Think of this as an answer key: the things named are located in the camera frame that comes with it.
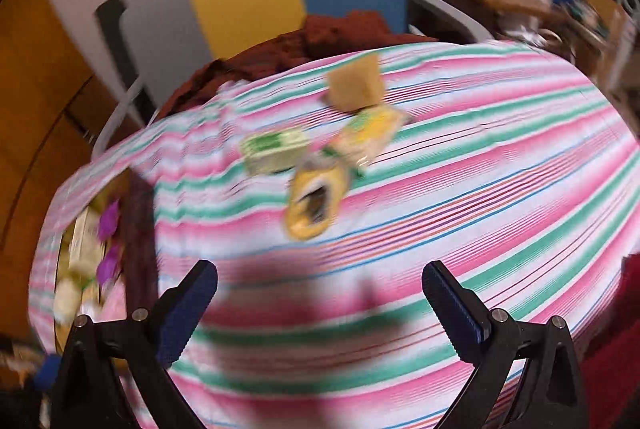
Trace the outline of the gold metal tin box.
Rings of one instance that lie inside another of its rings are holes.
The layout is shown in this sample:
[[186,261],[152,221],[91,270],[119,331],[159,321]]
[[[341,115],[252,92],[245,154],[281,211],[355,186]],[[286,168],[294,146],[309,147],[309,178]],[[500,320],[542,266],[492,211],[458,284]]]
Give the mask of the gold metal tin box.
[[61,353],[76,316],[117,321],[126,316],[124,241],[120,219],[131,171],[107,181],[66,227],[56,264],[53,319],[55,351]]

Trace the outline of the wooden wardrobe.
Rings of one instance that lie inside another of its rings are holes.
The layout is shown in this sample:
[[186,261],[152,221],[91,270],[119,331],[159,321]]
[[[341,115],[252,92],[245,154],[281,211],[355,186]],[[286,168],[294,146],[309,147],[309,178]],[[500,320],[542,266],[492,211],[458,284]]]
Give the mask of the wooden wardrobe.
[[28,280],[58,187],[88,163],[116,101],[50,0],[1,0],[1,333],[26,341]]

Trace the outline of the small green white box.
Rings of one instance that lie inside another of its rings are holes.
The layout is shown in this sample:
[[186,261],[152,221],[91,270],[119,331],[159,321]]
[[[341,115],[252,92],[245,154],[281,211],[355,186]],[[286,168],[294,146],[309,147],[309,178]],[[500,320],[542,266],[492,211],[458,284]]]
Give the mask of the small green white box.
[[271,175],[293,168],[309,151],[310,140],[300,128],[252,134],[240,142],[240,153],[251,176]]

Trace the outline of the green-ended snack packet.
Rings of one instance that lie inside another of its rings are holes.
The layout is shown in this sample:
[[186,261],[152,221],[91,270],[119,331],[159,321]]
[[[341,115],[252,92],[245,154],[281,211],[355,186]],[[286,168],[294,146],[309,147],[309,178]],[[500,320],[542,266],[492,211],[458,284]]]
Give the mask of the green-ended snack packet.
[[96,279],[90,279],[82,289],[78,312],[97,319],[102,309],[103,299],[100,283]]

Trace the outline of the cream cardboard perfume box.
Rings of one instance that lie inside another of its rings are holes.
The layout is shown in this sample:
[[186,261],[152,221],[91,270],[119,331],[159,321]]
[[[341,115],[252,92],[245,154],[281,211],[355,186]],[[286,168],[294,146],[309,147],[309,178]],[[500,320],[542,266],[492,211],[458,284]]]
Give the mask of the cream cardboard perfume box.
[[105,253],[105,245],[98,238],[100,215],[86,208],[75,220],[68,268],[70,271],[92,279]]

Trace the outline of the dark red cloth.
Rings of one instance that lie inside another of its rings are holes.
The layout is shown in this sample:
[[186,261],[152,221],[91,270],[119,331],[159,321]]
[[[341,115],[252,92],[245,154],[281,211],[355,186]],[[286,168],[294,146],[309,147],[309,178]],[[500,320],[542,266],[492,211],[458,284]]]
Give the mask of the dark red cloth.
[[396,34],[376,11],[352,11],[342,18],[310,14],[298,30],[269,39],[229,59],[216,59],[194,72],[171,94],[156,118],[205,104],[225,82],[256,82],[330,56],[398,45],[432,42],[428,36]]

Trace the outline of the purple wrapped candy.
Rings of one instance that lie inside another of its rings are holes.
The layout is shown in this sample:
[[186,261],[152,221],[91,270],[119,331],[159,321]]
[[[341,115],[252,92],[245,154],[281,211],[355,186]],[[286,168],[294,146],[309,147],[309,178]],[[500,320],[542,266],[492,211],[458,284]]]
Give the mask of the purple wrapped candy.
[[106,206],[99,218],[98,238],[107,241],[113,237],[118,229],[119,200],[114,200]]

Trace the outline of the grey yellow blue chair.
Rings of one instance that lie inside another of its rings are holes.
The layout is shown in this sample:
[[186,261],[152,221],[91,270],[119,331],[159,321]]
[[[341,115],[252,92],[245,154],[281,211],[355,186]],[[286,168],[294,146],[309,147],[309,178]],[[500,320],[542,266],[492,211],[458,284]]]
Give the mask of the grey yellow blue chair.
[[[125,0],[120,29],[138,79],[127,90],[96,139],[92,154],[100,156],[137,97],[145,120],[154,117],[180,84],[216,59],[238,53],[297,30],[309,15],[304,0]],[[405,24],[394,33],[410,32],[407,8],[415,6],[467,42],[483,42],[491,34],[469,15],[442,0],[406,0]]]

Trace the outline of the striped pink green tablecloth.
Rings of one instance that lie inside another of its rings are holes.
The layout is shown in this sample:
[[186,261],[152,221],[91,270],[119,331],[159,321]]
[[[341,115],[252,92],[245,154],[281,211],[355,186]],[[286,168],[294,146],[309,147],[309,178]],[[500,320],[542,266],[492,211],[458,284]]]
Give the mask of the striped pink green tablecloth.
[[489,307],[563,316],[587,345],[639,238],[639,143],[624,119],[572,64],[518,44],[417,44],[380,61],[408,124],[311,241],[284,232],[288,174],[249,175],[240,144],[299,127],[325,145],[348,120],[324,100],[345,56],[229,82],[78,170],[53,198],[30,272],[43,347],[55,348],[63,233],[128,168],[154,189],[160,288],[201,259],[218,269],[170,370],[208,427],[435,426],[471,371],[422,293],[435,259]]

